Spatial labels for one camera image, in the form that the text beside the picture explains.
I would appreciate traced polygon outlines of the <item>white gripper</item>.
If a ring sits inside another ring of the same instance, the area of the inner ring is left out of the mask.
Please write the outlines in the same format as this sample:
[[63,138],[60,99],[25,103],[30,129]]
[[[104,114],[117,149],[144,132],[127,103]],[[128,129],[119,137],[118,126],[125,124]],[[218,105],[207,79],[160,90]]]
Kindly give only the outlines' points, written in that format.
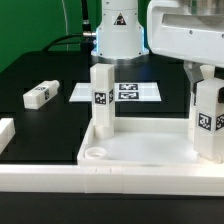
[[194,95],[201,64],[224,68],[224,0],[151,0],[147,39],[154,54],[185,60]]

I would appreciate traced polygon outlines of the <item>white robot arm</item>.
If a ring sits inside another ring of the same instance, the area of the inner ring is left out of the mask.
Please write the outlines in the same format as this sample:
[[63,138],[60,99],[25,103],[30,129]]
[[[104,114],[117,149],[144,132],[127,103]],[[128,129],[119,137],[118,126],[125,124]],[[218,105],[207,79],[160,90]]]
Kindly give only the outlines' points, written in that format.
[[138,0],[102,0],[92,56],[116,63],[150,52],[182,60],[193,83],[202,65],[224,72],[224,0],[150,0],[146,25]]

